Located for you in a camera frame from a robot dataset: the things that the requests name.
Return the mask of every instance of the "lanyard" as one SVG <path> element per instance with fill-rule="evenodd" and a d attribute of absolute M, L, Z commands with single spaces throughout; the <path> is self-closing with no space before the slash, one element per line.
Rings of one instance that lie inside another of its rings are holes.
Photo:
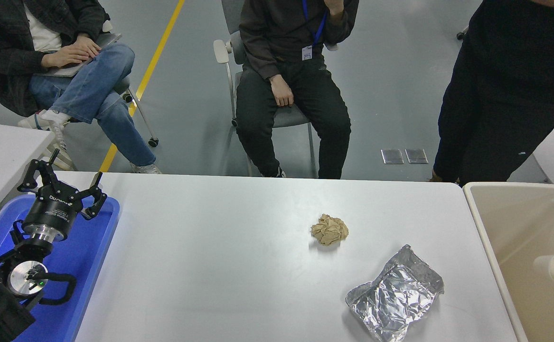
<path fill-rule="evenodd" d="M 302 0 L 302 9 L 304 10 L 304 18 L 309 21 L 309 7 L 307 6 L 307 0 Z M 327 9 L 325 10 L 325 13 L 323 14 L 323 19 L 321 19 L 321 24 L 319 25 L 319 29 L 316 33 L 313 33 L 314 41 L 313 46 L 317 45 L 319 42 L 319 38 L 321 37 L 321 33 L 323 32 L 323 28 L 325 27 L 325 20 L 327 19 Z"/>

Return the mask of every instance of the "crumpled brown paper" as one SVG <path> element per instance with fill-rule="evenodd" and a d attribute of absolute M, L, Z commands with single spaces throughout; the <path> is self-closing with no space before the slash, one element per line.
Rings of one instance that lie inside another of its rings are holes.
<path fill-rule="evenodd" d="M 323 214 L 319 223 L 311 227 L 311 234 L 320 244 L 329 246 L 347 238 L 348 228 L 341 219 Z"/>

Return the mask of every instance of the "white shirt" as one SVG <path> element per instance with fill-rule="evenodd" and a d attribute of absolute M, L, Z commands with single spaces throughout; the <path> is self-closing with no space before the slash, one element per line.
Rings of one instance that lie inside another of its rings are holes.
<path fill-rule="evenodd" d="M 30 13 L 27 6 L 26 16 L 30 23 L 30 33 L 32 33 L 32 42 L 34 42 L 34 50 L 41 52 L 57 51 L 62 48 L 62 39 L 59 33 L 50 30 L 42 22 L 38 21 L 32 13 Z"/>

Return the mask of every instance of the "human hand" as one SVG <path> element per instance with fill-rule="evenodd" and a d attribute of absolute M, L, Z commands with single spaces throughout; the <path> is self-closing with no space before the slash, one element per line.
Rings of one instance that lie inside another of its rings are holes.
<path fill-rule="evenodd" d="M 344 0 L 324 0 L 324 2 L 331 15 L 338 15 L 344 11 Z"/>
<path fill-rule="evenodd" d="M 80 33 L 73 46 L 85 51 L 92 58 L 96 57 L 102 49 L 86 33 Z"/>
<path fill-rule="evenodd" d="M 270 78 L 272 95 L 275 97 L 277 106 L 292 106 L 294 104 L 294 94 L 291 92 L 290 86 L 287 85 L 283 76 L 277 74 Z"/>
<path fill-rule="evenodd" d="M 88 52 L 81 50 L 74 45 L 67 45 L 53 54 L 43 56 L 40 64 L 43 67 L 63 67 L 68 64 L 81 64 L 89 59 Z"/>

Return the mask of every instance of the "yellow floor line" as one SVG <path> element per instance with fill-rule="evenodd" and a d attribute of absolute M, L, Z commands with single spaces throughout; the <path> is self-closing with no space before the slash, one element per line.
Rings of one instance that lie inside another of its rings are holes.
<path fill-rule="evenodd" d="M 175 7 L 175 10 L 173 11 L 173 15 L 169 20 L 169 24 L 167 25 L 167 27 L 165 28 L 165 31 L 163 32 L 161 41 L 157 46 L 157 50 L 155 50 L 155 54 L 154 56 L 152 56 L 152 59 L 150 60 L 150 64 L 148 65 L 148 68 L 146 69 L 146 72 L 142 77 L 142 82 L 140 82 L 140 87 L 138 87 L 138 91 L 136 91 L 136 96 L 138 97 L 138 99 L 142 99 L 142 95 L 144 94 L 144 91 L 146 90 L 146 86 L 148 85 L 148 82 L 153 72 L 155 71 L 155 67 L 157 66 L 159 58 L 161 58 L 161 54 L 163 52 L 165 44 L 169 39 L 169 35 L 171 34 L 175 21 L 178 19 L 179 13 L 182 10 L 182 6 L 184 6 L 184 2 L 185 0 L 179 0 L 178 5 Z M 129 106 L 129 115 L 133 116 L 135 113 L 135 109 L 136 109 L 135 104 L 132 103 Z M 108 149 L 108 153 L 106 153 L 106 157 L 104 157 L 101 167 L 99 167 L 99 170 L 101 172 L 108 172 L 108 169 L 110 169 L 110 165 L 112 165 L 112 161 L 114 160 L 114 156 L 116 155 L 116 151 L 117 151 L 116 146 L 113 143 L 112 145 L 110 145 L 110 149 Z"/>

